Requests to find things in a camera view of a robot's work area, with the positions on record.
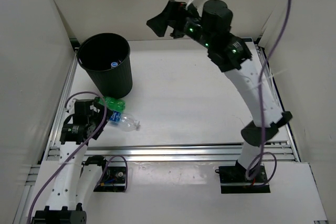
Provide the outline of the blue label Pocari bottle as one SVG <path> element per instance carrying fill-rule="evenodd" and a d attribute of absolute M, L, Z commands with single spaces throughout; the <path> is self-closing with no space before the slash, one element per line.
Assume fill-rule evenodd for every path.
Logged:
<path fill-rule="evenodd" d="M 110 64 L 111 69 L 115 69 L 123 63 L 122 60 L 113 61 Z"/>

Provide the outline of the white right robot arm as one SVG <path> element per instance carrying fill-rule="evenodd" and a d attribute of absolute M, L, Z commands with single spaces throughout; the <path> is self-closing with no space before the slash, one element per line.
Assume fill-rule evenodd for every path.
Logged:
<path fill-rule="evenodd" d="M 241 95 L 253 119 L 241 131 L 244 144 L 236 162 L 236 177 L 247 182 L 259 172 L 265 142 L 292 119 L 292 114 L 283 111 L 264 90 L 249 48 L 243 39 L 230 33 L 232 19 L 233 12 L 221 0 L 206 1 L 201 14 L 193 4 L 170 0 L 146 24 L 158 37 L 171 27 L 172 38 L 188 36 L 202 45 L 211 62 Z"/>

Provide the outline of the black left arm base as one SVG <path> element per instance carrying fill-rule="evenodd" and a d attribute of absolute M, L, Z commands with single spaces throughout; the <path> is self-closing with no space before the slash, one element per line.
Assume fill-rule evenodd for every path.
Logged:
<path fill-rule="evenodd" d="M 126 167 L 109 166 L 94 192 L 123 193 L 126 186 Z"/>

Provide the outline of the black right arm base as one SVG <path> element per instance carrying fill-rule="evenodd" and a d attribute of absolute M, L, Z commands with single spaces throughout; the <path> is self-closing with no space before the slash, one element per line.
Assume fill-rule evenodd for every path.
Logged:
<path fill-rule="evenodd" d="M 267 194 L 270 186 L 263 185 L 267 180 L 264 166 L 253 180 L 247 180 L 245 174 L 237 166 L 220 166 L 215 170 L 219 175 L 222 194 Z"/>

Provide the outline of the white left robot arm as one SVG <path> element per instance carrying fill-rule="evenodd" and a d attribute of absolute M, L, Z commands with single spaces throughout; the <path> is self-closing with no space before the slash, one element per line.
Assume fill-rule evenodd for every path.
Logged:
<path fill-rule="evenodd" d="M 62 126 L 57 170 L 45 182 L 33 199 L 28 213 L 31 223 L 86 223 L 83 206 L 98 182 L 110 176 L 107 161 L 93 156 L 83 161 L 91 139 L 96 140 L 108 123 L 112 111 L 106 102 L 97 99 L 76 100 L 74 112 Z M 42 210 L 34 210 L 37 199 L 52 184 L 50 195 Z"/>

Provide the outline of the black plastic waste bin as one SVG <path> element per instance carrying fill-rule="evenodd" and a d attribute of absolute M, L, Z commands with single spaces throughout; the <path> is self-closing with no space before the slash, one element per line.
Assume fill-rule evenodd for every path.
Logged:
<path fill-rule="evenodd" d="M 121 99 L 133 87 L 130 45 L 128 41 L 114 33 L 96 34 L 86 39 L 77 51 L 77 61 L 103 96 Z M 123 63 L 111 69 L 113 61 Z"/>

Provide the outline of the green plastic soda bottle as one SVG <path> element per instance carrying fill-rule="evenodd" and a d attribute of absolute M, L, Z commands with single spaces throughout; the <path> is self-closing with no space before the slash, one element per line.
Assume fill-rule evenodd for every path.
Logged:
<path fill-rule="evenodd" d="M 121 99 L 115 99 L 112 97 L 103 97 L 106 103 L 106 106 L 112 111 L 123 112 L 125 109 L 125 102 Z M 94 100 L 100 102 L 104 105 L 103 100 L 100 97 L 95 97 Z"/>

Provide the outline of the clear Aquafina bottle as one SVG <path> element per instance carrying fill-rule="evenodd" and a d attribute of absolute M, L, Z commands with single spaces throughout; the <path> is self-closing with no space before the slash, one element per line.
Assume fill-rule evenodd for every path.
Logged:
<path fill-rule="evenodd" d="M 140 121 L 125 112 L 113 111 L 113 114 L 109 118 L 109 122 L 112 126 L 125 132 L 135 131 L 140 127 Z"/>

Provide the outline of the white zip tie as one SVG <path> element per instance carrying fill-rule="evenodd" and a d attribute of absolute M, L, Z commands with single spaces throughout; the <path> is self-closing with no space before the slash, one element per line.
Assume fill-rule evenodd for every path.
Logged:
<path fill-rule="evenodd" d="M 280 74 L 283 74 L 284 72 L 286 72 L 287 69 L 283 69 L 281 71 L 278 71 L 276 73 L 272 73 L 270 76 L 268 77 L 263 77 L 260 81 L 258 81 L 258 86 L 260 86 L 262 83 L 264 83 L 265 81 L 271 80 L 272 78 L 274 78 L 275 76 L 278 76 Z"/>

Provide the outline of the aluminium front frame rail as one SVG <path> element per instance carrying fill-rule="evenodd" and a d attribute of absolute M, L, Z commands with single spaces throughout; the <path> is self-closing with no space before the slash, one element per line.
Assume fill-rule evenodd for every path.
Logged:
<path fill-rule="evenodd" d="M 84 160 L 89 156 L 122 155 L 131 162 L 234 162 L 242 150 L 242 144 L 211 145 L 168 145 L 168 146 L 91 146 Z M 299 161 L 299 156 L 287 142 L 271 142 L 265 146 L 266 152 L 275 154 L 278 161 Z M 60 147 L 52 146 L 44 151 L 38 161 L 56 161 L 60 156 Z"/>

